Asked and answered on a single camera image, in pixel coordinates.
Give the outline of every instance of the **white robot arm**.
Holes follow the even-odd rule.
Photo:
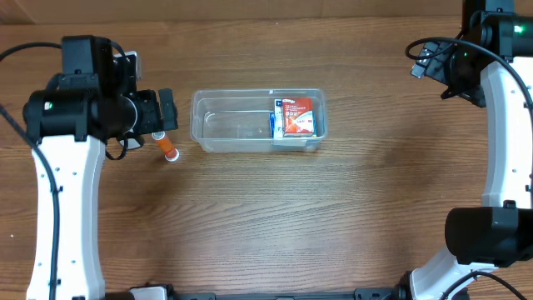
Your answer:
[[[516,57],[511,66],[524,82],[533,84],[533,58]],[[482,196],[484,207],[503,208],[513,199],[517,208],[531,209],[531,118],[524,108],[524,95],[516,80],[498,63],[481,72],[489,123],[489,167]],[[442,248],[424,267],[410,276],[411,295],[416,300],[441,299],[444,291],[472,271],[492,272],[493,263],[459,264],[448,247]],[[449,298],[471,283],[456,288]]]

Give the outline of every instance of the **clear plastic container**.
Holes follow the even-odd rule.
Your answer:
[[[279,98],[311,98],[316,137],[271,137]],[[315,151],[327,135],[326,99],[318,88],[202,90],[194,93],[191,138],[210,153]]]

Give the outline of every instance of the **wood grain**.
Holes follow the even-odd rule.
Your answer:
[[[3,0],[0,17],[3,3],[17,9],[9,10],[7,21],[37,24],[461,15],[461,1],[441,0]],[[533,14],[532,1],[515,0],[515,4],[517,13]]]
[[[394,285],[444,246],[455,207],[479,206],[486,111],[409,75],[416,38],[454,36],[458,17],[3,26],[0,46],[95,34],[137,50],[139,88],[172,88],[181,161],[149,142],[106,161],[99,248],[109,291],[146,281],[180,292],[351,291]],[[22,105],[60,70],[55,49],[2,61],[0,99]],[[322,88],[330,135],[313,153],[207,154],[189,137],[204,88]],[[111,143],[110,151],[119,149]],[[294,181],[294,174],[301,181]],[[23,298],[36,240],[29,149],[0,121],[0,298]],[[529,263],[497,272],[533,297]],[[474,299],[512,299],[482,279]]]

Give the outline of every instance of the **small bottle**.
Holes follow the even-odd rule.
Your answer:
[[[175,162],[180,157],[180,152],[174,148],[170,138],[165,134],[165,132],[154,132],[152,133],[152,138],[156,141],[156,144],[159,146],[165,158],[169,162]]]

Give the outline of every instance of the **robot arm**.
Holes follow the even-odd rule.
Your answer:
[[[491,5],[500,3],[507,11]],[[512,2],[465,1],[463,40],[488,48],[503,57],[526,85],[533,84],[531,35],[524,32],[529,18],[512,13]],[[440,53],[447,43],[427,43],[421,56]],[[398,299],[441,299],[448,288],[474,271],[490,273],[515,261],[529,260],[533,238],[527,228],[531,218],[532,124],[530,107],[517,81],[498,62],[470,49],[419,60],[411,74],[423,75],[448,86],[442,98],[460,96],[487,108],[489,167],[482,206],[456,208],[446,219],[446,247],[424,267],[404,276],[396,286]],[[471,283],[469,278],[448,298]]]
[[[177,128],[172,91],[137,91],[140,60],[135,52],[112,55],[106,38],[81,36],[62,40],[62,74],[46,90],[36,91],[24,106],[27,136],[47,159],[59,189],[57,282],[50,283],[53,212],[50,183],[33,154],[37,172],[37,249],[27,299],[102,299],[97,245],[98,185],[107,141],[123,150],[143,145],[141,135]]]

